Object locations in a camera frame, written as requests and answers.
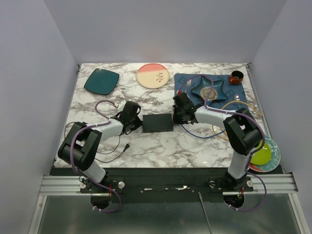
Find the black network switch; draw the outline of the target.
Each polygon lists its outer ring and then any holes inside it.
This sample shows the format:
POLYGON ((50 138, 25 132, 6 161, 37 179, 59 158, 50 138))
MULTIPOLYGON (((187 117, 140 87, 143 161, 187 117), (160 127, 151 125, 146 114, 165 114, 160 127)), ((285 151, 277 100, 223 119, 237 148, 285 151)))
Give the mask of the black network switch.
POLYGON ((143 132, 160 133, 173 131, 173 119, 171 114, 143 115, 143 132))

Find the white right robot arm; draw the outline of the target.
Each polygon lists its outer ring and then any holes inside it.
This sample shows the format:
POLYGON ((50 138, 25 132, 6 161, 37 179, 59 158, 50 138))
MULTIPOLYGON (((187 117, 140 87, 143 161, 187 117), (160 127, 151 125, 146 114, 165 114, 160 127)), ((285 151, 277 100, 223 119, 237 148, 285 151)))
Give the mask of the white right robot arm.
POLYGON ((265 135, 259 124, 246 108, 228 111, 207 105, 195 106, 186 93, 176 95, 173 100, 175 124, 210 124, 226 131, 234 152, 224 185, 230 191, 237 190, 242 185, 241 178, 246 175, 251 156, 265 143, 265 135))

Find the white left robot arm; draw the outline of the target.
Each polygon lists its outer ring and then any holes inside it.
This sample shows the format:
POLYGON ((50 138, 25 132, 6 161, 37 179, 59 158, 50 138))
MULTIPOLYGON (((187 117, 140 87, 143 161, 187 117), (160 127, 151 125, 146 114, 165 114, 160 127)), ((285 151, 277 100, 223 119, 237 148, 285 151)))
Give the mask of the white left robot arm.
POLYGON ((104 192, 108 187, 106 171, 95 161, 99 143, 139 128, 142 125, 138 117, 140 111, 137 103, 127 101, 122 111, 105 122, 75 122, 60 145, 58 157, 70 164, 74 172, 89 178, 96 192, 104 192))

